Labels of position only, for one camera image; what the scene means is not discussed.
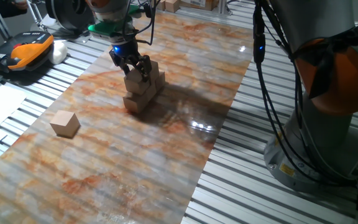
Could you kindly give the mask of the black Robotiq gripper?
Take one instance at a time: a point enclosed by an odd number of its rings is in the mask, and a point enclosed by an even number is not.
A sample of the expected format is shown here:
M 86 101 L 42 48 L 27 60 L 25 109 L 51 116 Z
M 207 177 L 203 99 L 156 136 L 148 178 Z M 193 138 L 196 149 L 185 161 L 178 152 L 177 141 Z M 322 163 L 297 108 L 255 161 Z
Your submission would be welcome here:
M 115 64 L 120 67 L 125 76 L 131 71 L 129 65 L 135 67 L 142 76 L 142 81 L 150 79 L 152 64 L 148 55 L 140 55 L 136 39 L 122 45 L 113 45 L 109 55 Z

